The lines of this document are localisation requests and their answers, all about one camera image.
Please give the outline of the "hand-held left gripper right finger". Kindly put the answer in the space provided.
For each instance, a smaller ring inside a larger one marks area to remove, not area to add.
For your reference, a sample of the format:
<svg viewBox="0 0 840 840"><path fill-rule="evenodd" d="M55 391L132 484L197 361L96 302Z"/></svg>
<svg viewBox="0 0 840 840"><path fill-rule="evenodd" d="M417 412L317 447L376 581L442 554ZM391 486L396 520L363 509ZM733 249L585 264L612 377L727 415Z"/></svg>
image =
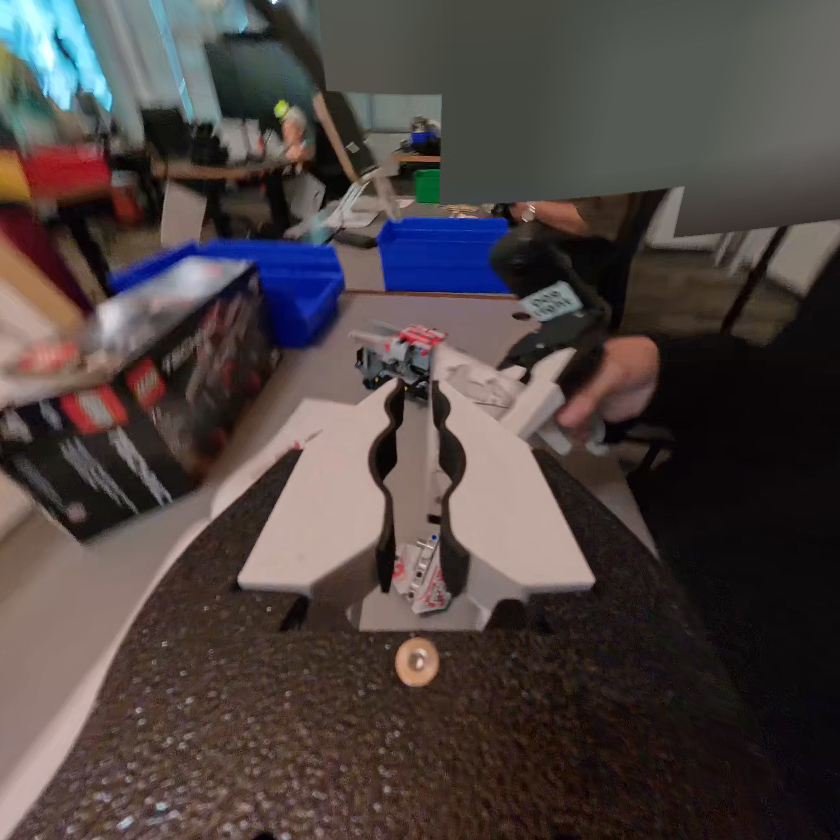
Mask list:
<svg viewBox="0 0 840 840"><path fill-rule="evenodd" d="M588 592L595 576L532 447L449 383L433 382L430 405L448 478L437 555L455 627L483 631L500 606Z"/></svg>

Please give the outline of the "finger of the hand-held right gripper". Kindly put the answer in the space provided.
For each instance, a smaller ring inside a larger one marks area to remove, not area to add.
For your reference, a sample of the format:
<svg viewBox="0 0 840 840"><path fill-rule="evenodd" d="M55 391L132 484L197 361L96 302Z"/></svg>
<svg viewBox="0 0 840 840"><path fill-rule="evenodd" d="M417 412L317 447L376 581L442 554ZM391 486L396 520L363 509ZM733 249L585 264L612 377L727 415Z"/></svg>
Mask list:
<svg viewBox="0 0 840 840"><path fill-rule="evenodd" d="M572 451L573 443L557 423L558 412L541 410L532 413L525 421L525 441L545 445L562 457Z"/></svg>
<svg viewBox="0 0 840 840"><path fill-rule="evenodd" d="M506 429L517 437L531 437L549 421L565 403L559 378L574 359L573 348L557 350L536 363L528 383L513 397L506 412Z"/></svg>

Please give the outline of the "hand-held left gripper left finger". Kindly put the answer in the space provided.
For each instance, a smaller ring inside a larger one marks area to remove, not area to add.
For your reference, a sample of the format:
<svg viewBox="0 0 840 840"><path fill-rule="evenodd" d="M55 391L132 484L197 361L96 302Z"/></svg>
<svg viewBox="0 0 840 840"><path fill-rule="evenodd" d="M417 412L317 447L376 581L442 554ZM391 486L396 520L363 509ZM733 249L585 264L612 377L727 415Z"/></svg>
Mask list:
<svg viewBox="0 0 840 840"><path fill-rule="evenodd" d="M385 479L397 462L405 384L390 380L341 406L292 466L238 574L243 591L297 595L360 610L375 590L389 595L397 559L394 502Z"/></svg>

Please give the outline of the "grey toy panel assembly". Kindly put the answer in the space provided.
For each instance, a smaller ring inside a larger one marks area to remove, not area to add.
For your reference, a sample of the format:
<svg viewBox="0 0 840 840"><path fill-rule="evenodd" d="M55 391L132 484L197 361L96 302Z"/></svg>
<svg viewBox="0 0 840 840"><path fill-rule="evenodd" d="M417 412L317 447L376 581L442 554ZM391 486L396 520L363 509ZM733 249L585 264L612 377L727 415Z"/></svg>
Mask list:
<svg viewBox="0 0 840 840"><path fill-rule="evenodd" d="M414 615L442 613L449 608L452 595L444 580L436 533L397 548L392 588Z"/></svg>

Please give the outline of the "person's right forearm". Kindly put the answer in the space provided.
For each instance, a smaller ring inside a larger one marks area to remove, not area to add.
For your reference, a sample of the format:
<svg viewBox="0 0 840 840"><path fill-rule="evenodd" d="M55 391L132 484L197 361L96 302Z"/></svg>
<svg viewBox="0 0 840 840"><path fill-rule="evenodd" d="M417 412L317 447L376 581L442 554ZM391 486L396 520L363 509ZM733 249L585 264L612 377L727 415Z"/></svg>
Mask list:
<svg viewBox="0 0 840 840"><path fill-rule="evenodd" d="M731 335L660 343L643 419L675 450L651 483L708 523L770 531L838 529L838 272L821 277L769 344Z"/></svg>

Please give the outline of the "grey desk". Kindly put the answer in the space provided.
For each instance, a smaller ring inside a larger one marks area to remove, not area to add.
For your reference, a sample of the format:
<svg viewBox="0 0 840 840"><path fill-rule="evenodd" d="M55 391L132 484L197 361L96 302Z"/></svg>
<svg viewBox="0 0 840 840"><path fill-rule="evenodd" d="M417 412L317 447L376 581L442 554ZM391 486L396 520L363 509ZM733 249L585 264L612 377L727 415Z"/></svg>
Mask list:
<svg viewBox="0 0 840 840"><path fill-rule="evenodd" d="M243 443L246 433L272 434L279 430L303 400L357 403L362 398L364 388L354 369L351 331L368 329L374 321L396 327L423 324L447 332L460 350L497 364L515 342L534 328L532 320L521 322L511 316L517 311L522 311L517 302L505 297L345 293L330 331L308 349L284 353L279 369L202 488L222 471L224 458L234 454L234 444Z"/></svg>

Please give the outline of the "person's right hand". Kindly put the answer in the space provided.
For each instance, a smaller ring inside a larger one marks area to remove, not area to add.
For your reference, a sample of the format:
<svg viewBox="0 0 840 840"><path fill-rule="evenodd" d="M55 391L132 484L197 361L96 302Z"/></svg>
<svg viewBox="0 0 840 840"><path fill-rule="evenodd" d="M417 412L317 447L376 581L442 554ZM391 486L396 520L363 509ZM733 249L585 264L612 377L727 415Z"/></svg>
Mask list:
<svg viewBox="0 0 840 840"><path fill-rule="evenodd" d="M655 393L659 373L658 346L649 337L609 339L596 373L556 414L559 428L584 442L598 422L605 426L638 418Z"/></svg>

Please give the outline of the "blue plastic bin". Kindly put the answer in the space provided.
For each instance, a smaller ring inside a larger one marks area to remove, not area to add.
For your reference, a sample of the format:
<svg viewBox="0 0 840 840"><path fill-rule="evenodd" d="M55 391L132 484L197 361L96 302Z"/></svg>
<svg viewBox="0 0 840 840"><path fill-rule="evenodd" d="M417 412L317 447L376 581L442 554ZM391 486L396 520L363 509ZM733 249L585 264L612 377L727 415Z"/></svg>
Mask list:
<svg viewBox="0 0 840 840"><path fill-rule="evenodd" d="M408 217L377 235L386 291L507 295L490 252L508 231L498 217Z"/></svg>
<svg viewBox="0 0 840 840"><path fill-rule="evenodd" d="M339 258L330 245L260 239L192 241L113 271L109 287L120 293L192 256L243 259L257 266L276 343L284 350L312 345L338 316L345 284Z"/></svg>

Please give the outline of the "grey red toy truck model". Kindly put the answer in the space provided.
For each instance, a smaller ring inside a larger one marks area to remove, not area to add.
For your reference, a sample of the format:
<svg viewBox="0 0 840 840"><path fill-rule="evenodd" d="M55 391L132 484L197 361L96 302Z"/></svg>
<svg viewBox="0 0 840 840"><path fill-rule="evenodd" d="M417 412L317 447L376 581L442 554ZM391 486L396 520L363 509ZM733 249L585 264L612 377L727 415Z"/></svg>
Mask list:
<svg viewBox="0 0 840 840"><path fill-rule="evenodd" d="M356 345L355 369L369 391L391 380L403 382L406 397L425 403L434 352L448 333L413 324L403 329L376 322L367 330L354 330L349 337Z"/></svg>

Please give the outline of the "black toy set box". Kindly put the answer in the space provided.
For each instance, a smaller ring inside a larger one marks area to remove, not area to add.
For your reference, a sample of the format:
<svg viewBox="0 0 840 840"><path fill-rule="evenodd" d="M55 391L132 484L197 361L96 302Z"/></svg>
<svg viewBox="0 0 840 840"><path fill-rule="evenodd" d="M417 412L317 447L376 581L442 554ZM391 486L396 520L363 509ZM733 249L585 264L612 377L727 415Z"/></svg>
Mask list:
<svg viewBox="0 0 840 840"><path fill-rule="evenodd" d="M2 472L88 543L198 488L279 360L257 264L180 259L3 367Z"/></svg>

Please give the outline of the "leaning display board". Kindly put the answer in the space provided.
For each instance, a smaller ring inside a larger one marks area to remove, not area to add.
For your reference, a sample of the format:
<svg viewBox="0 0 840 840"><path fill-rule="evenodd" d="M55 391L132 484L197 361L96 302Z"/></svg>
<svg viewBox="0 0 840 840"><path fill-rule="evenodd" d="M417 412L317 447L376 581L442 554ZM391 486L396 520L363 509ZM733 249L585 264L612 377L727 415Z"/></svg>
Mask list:
<svg viewBox="0 0 840 840"><path fill-rule="evenodd" d="M391 180L368 148L344 94L319 91L313 97L312 106L343 172L350 180L350 187L326 217L326 226L334 230L363 229L371 225L380 213L393 222L401 221L402 211ZM356 211L355 205L371 186L377 195L375 209Z"/></svg>

